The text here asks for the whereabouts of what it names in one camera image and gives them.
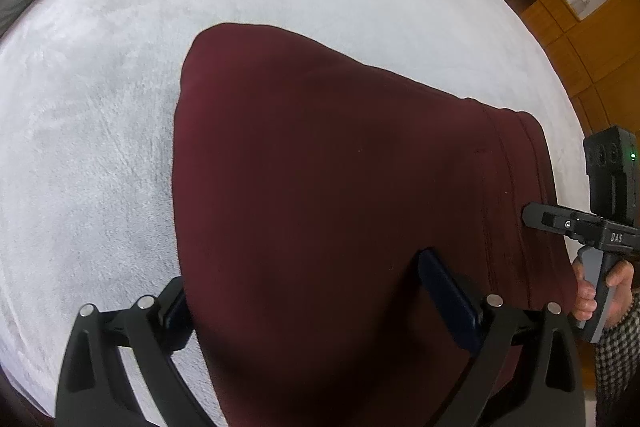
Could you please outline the houndstooth patterned sleeve forearm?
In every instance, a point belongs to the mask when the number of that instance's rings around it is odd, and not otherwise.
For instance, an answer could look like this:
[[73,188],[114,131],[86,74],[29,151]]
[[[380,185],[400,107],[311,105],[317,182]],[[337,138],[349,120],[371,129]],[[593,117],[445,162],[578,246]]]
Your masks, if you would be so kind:
[[622,404],[628,390],[639,389],[639,295],[620,321],[605,329],[594,352],[596,362],[597,426],[621,426],[631,413]]

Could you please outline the person's right hand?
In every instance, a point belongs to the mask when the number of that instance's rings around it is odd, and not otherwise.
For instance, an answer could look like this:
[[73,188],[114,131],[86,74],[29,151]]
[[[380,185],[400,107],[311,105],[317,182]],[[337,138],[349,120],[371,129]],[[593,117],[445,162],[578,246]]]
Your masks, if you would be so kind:
[[[577,280],[577,297],[572,314],[577,321],[588,321],[597,310],[596,288],[585,279],[585,268],[579,259],[576,259],[572,268]],[[613,289],[614,295],[608,309],[608,315],[604,323],[606,329],[616,326],[631,308],[634,301],[631,285],[634,279],[634,266],[626,260],[617,262],[615,267],[608,272],[605,284]]]

